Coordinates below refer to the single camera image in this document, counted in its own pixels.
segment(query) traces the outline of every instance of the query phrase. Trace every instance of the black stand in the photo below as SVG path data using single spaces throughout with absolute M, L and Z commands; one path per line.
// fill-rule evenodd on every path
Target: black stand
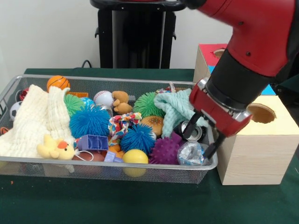
M 101 68 L 168 69 L 178 1 L 90 0 L 99 9 Z

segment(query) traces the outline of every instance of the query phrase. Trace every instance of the teal knitted cloth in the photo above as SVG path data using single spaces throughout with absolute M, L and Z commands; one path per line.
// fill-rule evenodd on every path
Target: teal knitted cloth
M 194 108 L 189 102 L 191 89 L 172 92 L 159 93 L 154 99 L 155 106 L 163 110 L 164 125 L 162 137 L 170 137 L 173 129 L 182 121 L 190 120 L 194 114 Z M 198 126 L 207 127 L 208 123 L 203 118 L 197 121 Z

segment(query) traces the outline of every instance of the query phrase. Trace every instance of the green spiky ball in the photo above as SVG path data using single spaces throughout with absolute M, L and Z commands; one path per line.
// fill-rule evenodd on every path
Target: green spiky ball
M 154 92 L 147 92 L 140 96 L 134 104 L 134 112 L 141 113 L 143 118 L 148 116 L 159 116 L 163 118 L 165 112 L 155 106 L 155 96 L 156 94 Z
M 84 102 L 80 98 L 71 94 L 67 94 L 64 97 L 64 103 L 66 105 L 70 117 L 84 107 Z

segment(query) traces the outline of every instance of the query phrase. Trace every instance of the purple spiky ball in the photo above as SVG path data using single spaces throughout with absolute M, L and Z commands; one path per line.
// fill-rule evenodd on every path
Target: purple spiky ball
M 178 165 L 178 149 L 179 144 L 176 141 L 167 137 L 164 139 L 158 139 L 155 143 L 152 153 L 149 154 L 149 163 Z

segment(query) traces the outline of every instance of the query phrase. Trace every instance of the orange basketball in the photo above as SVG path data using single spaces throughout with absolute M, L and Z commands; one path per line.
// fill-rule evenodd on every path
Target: orange basketball
M 67 80 L 63 76 L 53 76 L 47 82 L 47 90 L 48 91 L 51 86 L 56 86 L 63 90 L 64 88 L 67 88 L 67 87 L 70 88 L 71 84 L 70 84 L 70 81 Z

